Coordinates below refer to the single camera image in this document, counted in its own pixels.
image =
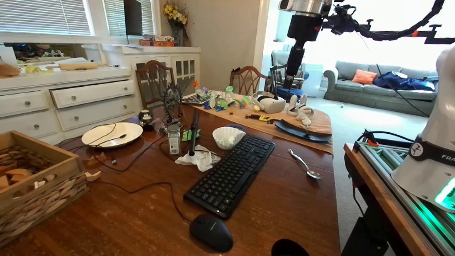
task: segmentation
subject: white bowl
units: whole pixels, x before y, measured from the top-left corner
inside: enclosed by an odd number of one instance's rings
[[[245,131],[233,127],[220,127],[212,133],[216,146],[225,151],[232,150],[245,137],[245,134]]]

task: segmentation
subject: wooden chair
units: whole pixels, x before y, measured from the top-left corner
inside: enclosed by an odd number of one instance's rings
[[[138,69],[135,73],[138,89],[141,93],[142,109],[151,110],[152,113],[156,109],[162,109],[166,112],[166,116],[171,116],[168,119],[179,116],[181,110],[165,109],[166,106],[172,107],[172,104],[176,104],[179,107],[182,99],[178,87],[175,86],[173,72],[171,67],[152,60],[148,62],[144,67]],[[178,94],[175,99],[179,99],[179,103],[168,103],[165,106],[164,102],[169,99],[169,94]]]
[[[246,66],[230,72],[229,84],[235,89],[233,93],[252,96],[257,93],[260,80],[264,82],[264,92],[269,92],[272,77],[260,75],[253,66]]]

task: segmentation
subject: couch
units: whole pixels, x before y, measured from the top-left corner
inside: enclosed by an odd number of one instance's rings
[[[371,84],[354,83],[353,79],[357,70],[377,73],[378,76],[391,73],[405,75],[412,80],[425,80],[428,77],[432,77],[435,90],[394,90],[375,86],[375,80]],[[438,75],[435,72],[412,70],[398,66],[375,66],[365,63],[337,62],[334,69],[328,69],[324,72],[324,77],[328,83],[324,96],[326,100],[351,103],[424,117],[428,117],[431,114],[438,94]]]

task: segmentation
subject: white plate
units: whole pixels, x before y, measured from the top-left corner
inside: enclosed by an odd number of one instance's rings
[[[82,136],[82,144],[95,148],[115,148],[137,140],[142,131],[141,126],[132,123],[95,127]]]

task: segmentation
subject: chair backrest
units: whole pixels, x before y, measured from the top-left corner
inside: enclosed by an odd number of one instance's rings
[[[166,89],[175,86],[172,69],[155,60],[137,70],[137,82],[146,110],[162,107]]]
[[[236,94],[252,96],[257,93],[260,80],[264,82],[264,92],[269,90],[272,79],[259,73],[253,66],[236,69],[230,72],[229,84]]]

